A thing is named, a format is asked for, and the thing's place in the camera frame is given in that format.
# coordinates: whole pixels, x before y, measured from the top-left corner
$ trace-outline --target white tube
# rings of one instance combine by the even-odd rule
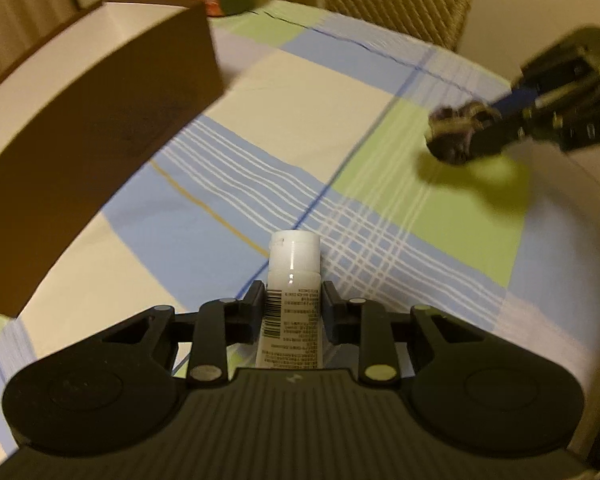
[[[308,231],[273,233],[258,368],[322,367],[320,283],[320,237]]]

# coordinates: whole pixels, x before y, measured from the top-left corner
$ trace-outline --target white cap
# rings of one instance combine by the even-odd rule
[[[278,231],[269,242],[269,269],[320,273],[320,237],[309,231]]]

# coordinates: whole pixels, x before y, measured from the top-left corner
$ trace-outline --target brown box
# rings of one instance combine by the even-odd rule
[[[222,93],[201,2],[102,0],[0,79],[0,313]]]

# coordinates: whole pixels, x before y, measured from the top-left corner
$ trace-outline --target orange line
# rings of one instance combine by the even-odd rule
[[[229,224],[229,222],[227,222],[224,218],[222,218],[218,213],[216,213],[213,209],[211,209],[207,204],[202,202],[202,200],[199,200],[196,197],[194,197],[189,191],[187,191],[180,184],[178,184],[176,182],[176,180],[169,173],[167,173],[163,168],[158,166],[158,164],[156,164],[154,161],[151,161],[151,166],[152,166],[152,168],[154,168],[155,171],[160,173],[165,178],[165,180],[169,184],[171,184],[171,186],[177,192],[179,192],[184,198],[186,198],[193,204],[197,205],[198,207],[201,207],[206,213],[211,215],[211,218],[213,218],[215,221],[217,221],[222,226],[229,229],[229,231],[231,231],[234,235],[236,235],[238,238],[240,238],[240,240],[242,240],[249,247],[251,247],[251,249],[259,252],[260,254],[262,254],[262,256],[264,256],[266,258],[269,257],[269,251],[267,251],[266,249],[263,249],[256,242],[252,241],[249,237],[247,237],[246,235],[244,235],[240,231],[238,231],[238,229],[236,229],[234,226]]]

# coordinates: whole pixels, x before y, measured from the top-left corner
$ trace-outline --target table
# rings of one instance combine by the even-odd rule
[[[154,304],[191,312],[241,296],[266,276],[270,234],[289,228],[320,234],[323,278],[343,297],[438,306],[590,387],[600,362],[591,153],[522,144],[443,166],[426,151],[429,111],[492,100],[506,81],[435,46],[286,2],[215,20],[213,34],[225,96],[120,189],[18,319],[0,318],[0,395],[33,360]],[[253,365],[253,349],[229,355],[232,367]],[[404,348],[400,356],[406,374]],[[354,359],[354,349],[325,345],[327,366]],[[13,450],[0,412],[0,462]]]

